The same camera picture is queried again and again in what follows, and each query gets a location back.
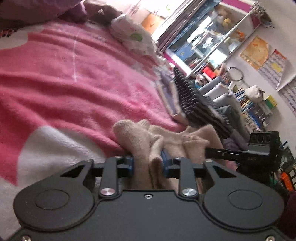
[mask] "metal bolt head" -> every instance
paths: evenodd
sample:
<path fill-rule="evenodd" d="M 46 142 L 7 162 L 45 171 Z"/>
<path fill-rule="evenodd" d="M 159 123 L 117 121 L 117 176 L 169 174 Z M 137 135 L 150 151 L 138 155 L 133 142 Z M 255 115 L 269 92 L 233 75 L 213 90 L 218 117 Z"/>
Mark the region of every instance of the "metal bolt head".
<path fill-rule="evenodd" d="M 31 238 L 29 236 L 25 235 L 25 236 L 22 236 L 21 241 L 31 241 Z"/>
<path fill-rule="evenodd" d="M 197 193 L 197 191 L 193 188 L 185 188 L 182 191 L 182 194 L 185 196 L 194 196 Z"/>
<path fill-rule="evenodd" d="M 265 241 L 276 241 L 276 238 L 272 235 L 268 236 Z"/>
<path fill-rule="evenodd" d="M 144 197 L 145 197 L 146 199 L 151 199 L 151 198 L 153 198 L 153 195 L 152 195 L 152 194 L 146 194 Z"/>
<path fill-rule="evenodd" d="M 101 190 L 101 194 L 104 196 L 111 196 L 115 193 L 115 190 L 113 188 L 103 188 Z"/>

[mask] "dark purple cloth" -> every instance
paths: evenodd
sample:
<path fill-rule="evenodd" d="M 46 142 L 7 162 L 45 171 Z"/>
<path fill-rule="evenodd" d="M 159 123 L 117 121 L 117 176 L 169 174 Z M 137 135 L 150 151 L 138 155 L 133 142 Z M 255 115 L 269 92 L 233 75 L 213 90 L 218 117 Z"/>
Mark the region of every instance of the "dark purple cloth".
<path fill-rule="evenodd" d="M 221 140 L 223 148 L 225 150 L 240 150 L 240 148 L 235 144 L 233 139 L 227 138 L 224 140 Z"/>
<path fill-rule="evenodd" d="M 81 22 L 86 13 L 83 11 L 81 0 L 0 1 L 0 18 L 21 20 L 26 24 L 44 23 L 63 14 L 66 14 L 65 17 L 70 21 Z"/>
<path fill-rule="evenodd" d="M 279 220 L 278 228 L 288 237 L 296 238 L 296 192 L 290 193 L 290 198 Z"/>

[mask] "poster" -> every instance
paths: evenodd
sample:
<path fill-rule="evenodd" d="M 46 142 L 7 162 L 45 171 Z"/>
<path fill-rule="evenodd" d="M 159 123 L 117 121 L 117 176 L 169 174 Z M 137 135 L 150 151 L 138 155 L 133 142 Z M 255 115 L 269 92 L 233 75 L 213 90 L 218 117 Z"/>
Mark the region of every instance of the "poster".
<path fill-rule="evenodd" d="M 268 58 L 268 43 L 256 36 L 240 56 L 258 70 Z"/>
<path fill-rule="evenodd" d="M 271 84 L 274 89 L 277 89 L 281 83 L 286 64 L 287 58 L 275 49 L 265 63 L 258 69 L 258 72 Z"/>
<path fill-rule="evenodd" d="M 278 93 L 296 116 L 296 78 L 285 85 Z"/>

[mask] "white plastic bag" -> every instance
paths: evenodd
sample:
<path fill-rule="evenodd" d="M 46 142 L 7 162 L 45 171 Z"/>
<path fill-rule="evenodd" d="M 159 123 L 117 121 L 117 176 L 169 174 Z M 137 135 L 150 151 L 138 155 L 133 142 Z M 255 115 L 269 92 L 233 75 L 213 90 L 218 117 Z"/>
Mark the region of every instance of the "white plastic bag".
<path fill-rule="evenodd" d="M 263 93 L 264 91 L 260 90 L 258 85 L 254 85 L 244 91 L 246 96 L 250 99 L 250 101 L 254 103 L 259 103 L 263 101 Z"/>
<path fill-rule="evenodd" d="M 134 23 L 128 14 L 122 14 L 111 21 L 110 33 L 130 51 L 140 56 L 156 57 L 156 45 L 141 24 Z"/>

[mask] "pink blanket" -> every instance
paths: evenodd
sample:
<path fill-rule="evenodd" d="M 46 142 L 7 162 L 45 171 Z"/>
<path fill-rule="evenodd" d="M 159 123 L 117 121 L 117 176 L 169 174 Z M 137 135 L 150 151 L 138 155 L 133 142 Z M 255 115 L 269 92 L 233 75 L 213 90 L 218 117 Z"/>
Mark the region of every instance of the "pink blanket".
<path fill-rule="evenodd" d="M 50 22 L 0 34 L 0 236 L 19 227 L 12 209 L 24 187 L 84 158 L 123 153 L 122 119 L 172 131 L 154 63 L 128 52 L 104 27 Z"/>

